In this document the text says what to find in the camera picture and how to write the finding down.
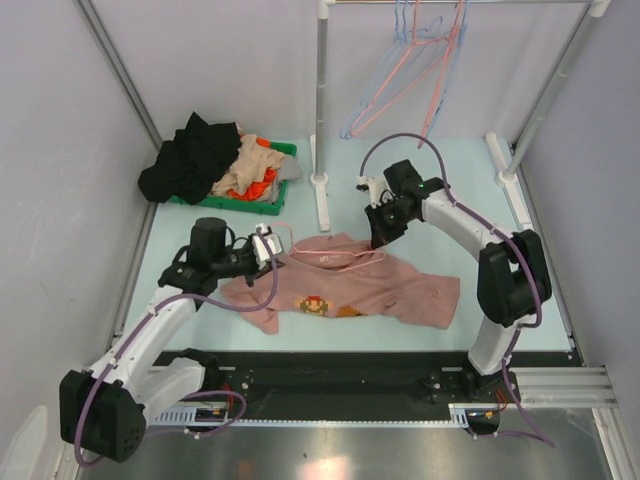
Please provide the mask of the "pink t shirt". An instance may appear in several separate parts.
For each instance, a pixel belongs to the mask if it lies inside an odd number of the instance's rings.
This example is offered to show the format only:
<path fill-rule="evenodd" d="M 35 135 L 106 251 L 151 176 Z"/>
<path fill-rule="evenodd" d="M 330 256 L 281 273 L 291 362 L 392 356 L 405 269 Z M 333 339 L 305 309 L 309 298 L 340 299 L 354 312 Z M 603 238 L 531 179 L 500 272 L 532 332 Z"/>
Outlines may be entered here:
<path fill-rule="evenodd" d="M 346 233 L 319 235 L 296 242 L 302 250 L 374 250 L 367 240 Z M 319 259 L 290 251 L 278 259 L 278 287 L 269 305 L 242 317 L 267 334 L 279 332 L 278 314 L 295 312 L 323 318 L 383 315 L 401 323 L 447 329 L 460 298 L 457 277 L 427 274 L 386 253 L 376 264 L 340 272 L 370 258 Z"/>

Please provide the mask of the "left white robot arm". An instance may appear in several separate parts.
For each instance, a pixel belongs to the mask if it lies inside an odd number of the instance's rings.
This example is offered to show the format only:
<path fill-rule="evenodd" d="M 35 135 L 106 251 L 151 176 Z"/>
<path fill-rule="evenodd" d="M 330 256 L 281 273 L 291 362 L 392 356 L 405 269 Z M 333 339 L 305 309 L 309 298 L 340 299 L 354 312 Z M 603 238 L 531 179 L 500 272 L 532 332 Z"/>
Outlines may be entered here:
<path fill-rule="evenodd" d="M 103 459 L 128 460 L 138 449 L 149 423 L 183 400 L 239 393 L 223 388 L 216 360 L 187 350 L 157 374 L 150 369 L 177 331 L 204 305 L 237 313 L 266 308 L 276 293 L 255 306 L 234 307 L 213 299 L 220 281 L 238 278 L 253 285 L 269 273 L 279 279 L 280 237 L 259 224 L 243 245 L 227 223 L 215 217 L 198 219 L 190 240 L 162 272 L 152 299 L 132 330 L 84 370 L 69 371 L 59 385 L 60 436 L 74 448 L 79 466 L 90 468 Z"/>

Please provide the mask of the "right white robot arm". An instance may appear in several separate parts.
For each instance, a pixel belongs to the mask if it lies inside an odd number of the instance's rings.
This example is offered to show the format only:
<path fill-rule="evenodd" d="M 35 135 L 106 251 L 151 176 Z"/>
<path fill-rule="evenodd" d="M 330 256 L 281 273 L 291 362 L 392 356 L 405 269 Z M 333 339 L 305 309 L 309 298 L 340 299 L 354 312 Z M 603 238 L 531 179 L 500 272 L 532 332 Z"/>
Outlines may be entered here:
<path fill-rule="evenodd" d="M 533 230 L 510 233 L 457 200 L 445 177 L 421 178 L 410 161 L 380 177 L 358 178 L 370 196 L 365 208 L 371 247 L 399 239 L 413 220 L 447 234 L 478 265 L 476 297 L 483 320 L 461 376 L 463 393 L 484 401 L 497 389 L 496 374 L 508 366 L 519 332 L 542 322 L 542 304 L 552 294 L 542 242 Z"/>

